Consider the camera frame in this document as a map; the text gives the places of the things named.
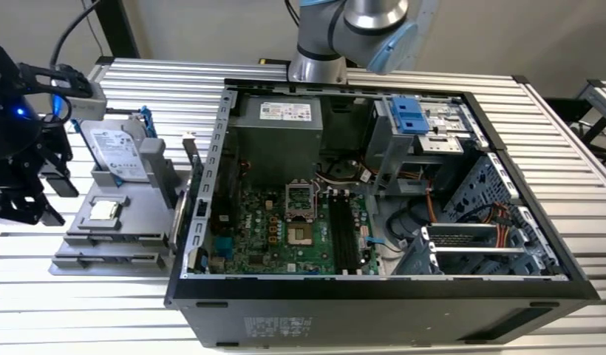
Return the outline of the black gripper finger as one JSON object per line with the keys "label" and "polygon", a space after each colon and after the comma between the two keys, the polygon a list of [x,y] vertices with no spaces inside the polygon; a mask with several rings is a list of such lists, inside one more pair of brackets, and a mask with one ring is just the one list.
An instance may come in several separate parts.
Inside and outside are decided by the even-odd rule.
{"label": "black gripper finger", "polygon": [[72,151],[65,138],[49,139],[36,144],[36,151],[44,159],[40,176],[60,197],[77,197],[78,191],[69,180],[66,162]]}
{"label": "black gripper finger", "polygon": [[49,204],[42,190],[0,190],[0,224],[16,223],[64,225],[65,220]]}

